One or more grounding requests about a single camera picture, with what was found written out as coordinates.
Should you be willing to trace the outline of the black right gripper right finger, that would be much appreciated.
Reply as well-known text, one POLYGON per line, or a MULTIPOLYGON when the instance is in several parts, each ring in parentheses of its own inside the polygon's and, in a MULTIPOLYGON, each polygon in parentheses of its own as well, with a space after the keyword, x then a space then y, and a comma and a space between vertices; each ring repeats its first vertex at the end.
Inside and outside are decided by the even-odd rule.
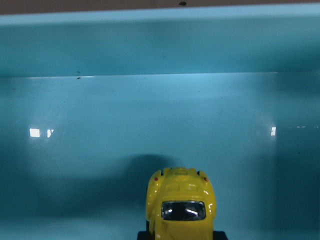
POLYGON ((228 240, 227 234, 222 230, 213 231, 213 240, 228 240))

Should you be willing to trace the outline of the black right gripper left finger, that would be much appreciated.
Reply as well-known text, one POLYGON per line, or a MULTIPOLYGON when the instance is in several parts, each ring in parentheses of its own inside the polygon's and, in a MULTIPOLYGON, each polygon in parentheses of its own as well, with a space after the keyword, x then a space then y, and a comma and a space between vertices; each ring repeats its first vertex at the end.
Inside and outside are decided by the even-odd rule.
POLYGON ((137 233, 137 240, 150 240, 151 239, 151 235, 148 231, 139 231, 137 233))

